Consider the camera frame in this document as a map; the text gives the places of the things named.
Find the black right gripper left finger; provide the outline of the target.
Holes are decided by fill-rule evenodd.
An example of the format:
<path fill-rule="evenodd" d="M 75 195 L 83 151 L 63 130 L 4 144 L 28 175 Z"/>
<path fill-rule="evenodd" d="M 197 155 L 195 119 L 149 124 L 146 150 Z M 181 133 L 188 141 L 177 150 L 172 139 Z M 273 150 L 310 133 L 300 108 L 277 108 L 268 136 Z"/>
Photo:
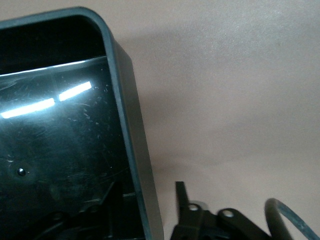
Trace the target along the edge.
<path fill-rule="evenodd" d="M 33 240 L 134 240 L 137 231 L 125 215 L 123 186 L 111 184 L 101 202 L 75 215 L 56 211 L 39 220 Z"/>

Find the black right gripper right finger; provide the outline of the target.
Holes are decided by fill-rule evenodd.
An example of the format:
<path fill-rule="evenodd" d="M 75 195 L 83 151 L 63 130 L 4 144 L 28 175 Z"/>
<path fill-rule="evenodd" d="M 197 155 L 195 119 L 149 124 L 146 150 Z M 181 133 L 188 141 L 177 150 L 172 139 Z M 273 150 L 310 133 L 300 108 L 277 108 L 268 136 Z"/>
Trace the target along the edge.
<path fill-rule="evenodd" d="M 265 231 L 234 208 L 216 214 L 189 200 L 183 181 L 175 183 L 178 223 L 172 240 L 270 240 Z"/>

